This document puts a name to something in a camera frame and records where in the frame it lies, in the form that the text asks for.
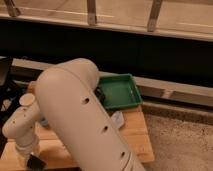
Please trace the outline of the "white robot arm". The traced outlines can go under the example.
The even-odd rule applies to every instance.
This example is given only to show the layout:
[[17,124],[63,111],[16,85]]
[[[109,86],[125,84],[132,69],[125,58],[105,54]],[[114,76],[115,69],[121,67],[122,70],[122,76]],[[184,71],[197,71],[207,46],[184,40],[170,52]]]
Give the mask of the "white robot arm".
[[145,171],[94,94],[98,82],[97,66],[84,58],[44,70],[33,100],[4,124],[4,136],[26,156],[39,143],[35,123],[45,118],[82,171]]

